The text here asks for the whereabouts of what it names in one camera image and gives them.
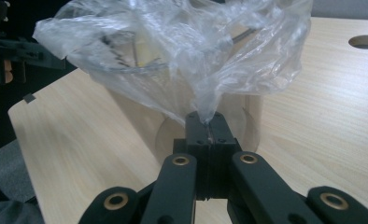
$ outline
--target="round hole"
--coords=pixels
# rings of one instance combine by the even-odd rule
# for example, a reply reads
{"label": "round hole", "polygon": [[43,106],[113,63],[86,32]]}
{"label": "round hole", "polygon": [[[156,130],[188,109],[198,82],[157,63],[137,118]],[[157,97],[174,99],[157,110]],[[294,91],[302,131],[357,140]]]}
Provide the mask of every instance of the round hole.
{"label": "round hole", "polygon": [[349,45],[357,49],[368,49],[368,35],[358,35],[350,38]]}
{"label": "round hole", "polygon": [[118,210],[129,202],[126,193],[114,193],[105,199],[105,208],[108,210]]}
{"label": "round hole", "polygon": [[298,214],[289,214],[289,222],[292,224],[306,224],[306,220]]}
{"label": "round hole", "polygon": [[173,224],[175,221],[170,216],[162,216],[158,218],[158,224]]}
{"label": "round hole", "polygon": [[257,157],[252,156],[252,155],[242,155],[240,157],[240,160],[248,164],[256,163],[258,161]]}
{"label": "round hole", "polygon": [[322,193],[320,199],[331,208],[337,210],[346,210],[349,208],[349,204],[341,196],[333,193]]}
{"label": "round hole", "polygon": [[187,165],[188,163],[190,163],[190,160],[186,157],[175,157],[173,159],[173,164],[175,165]]}

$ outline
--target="transparent plastic bag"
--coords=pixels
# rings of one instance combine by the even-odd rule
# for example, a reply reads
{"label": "transparent plastic bag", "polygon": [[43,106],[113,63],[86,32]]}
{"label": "transparent plastic bag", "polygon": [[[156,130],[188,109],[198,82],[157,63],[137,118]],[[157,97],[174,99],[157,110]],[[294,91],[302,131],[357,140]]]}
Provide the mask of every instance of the transparent plastic bag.
{"label": "transparent plastic bag", "polygon": [[74,0],[34,38],[94,80],[184,123],[224,92],[267,94],[301,69],[311,0]]}

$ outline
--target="plastic bag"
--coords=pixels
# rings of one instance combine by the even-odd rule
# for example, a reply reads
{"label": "plastic bag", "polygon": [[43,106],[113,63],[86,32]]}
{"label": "plastic bag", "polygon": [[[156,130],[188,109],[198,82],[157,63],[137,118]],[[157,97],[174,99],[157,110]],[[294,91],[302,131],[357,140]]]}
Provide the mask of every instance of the plastic bag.
{"label": "plastic bag", "polygon": [[267,94],[300,72],[311,0],[74,0],[34,38],[94,80],[184,123],[224,92]]}

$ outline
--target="wooden table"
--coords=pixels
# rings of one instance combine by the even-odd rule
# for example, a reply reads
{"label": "wooden table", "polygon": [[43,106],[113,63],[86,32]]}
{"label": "wooden table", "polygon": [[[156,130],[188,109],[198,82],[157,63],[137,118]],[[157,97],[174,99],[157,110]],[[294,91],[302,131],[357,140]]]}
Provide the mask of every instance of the wooden table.
{"label": "wooden table", "polygon": [[[296,191],[341,189],[368,207],[368,21],[312,19],[304,71],[264,97],[258,153]],[[140,190],[157,177],[154,144],[163,116],[106,90],[76,70],[9,110],[47,223],[76,223],[114,186]],[[141,119],[133,115],[141,113]],[[139,125],[147,123],[146,130]],[[197,204],[197,223],[229,223],[223,200]]]}

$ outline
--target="gray floor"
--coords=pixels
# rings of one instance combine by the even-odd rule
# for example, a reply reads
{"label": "gray floor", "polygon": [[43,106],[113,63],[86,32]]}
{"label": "gray floor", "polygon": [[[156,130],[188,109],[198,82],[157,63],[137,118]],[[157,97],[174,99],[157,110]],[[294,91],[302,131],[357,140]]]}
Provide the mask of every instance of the gray floor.
{"label": "gray floor", "polygon": [[[368,0],[315,0],[312,16],[368,20]],[[0,188],[21,202],[35,196],[17,141],[0,149]]]}

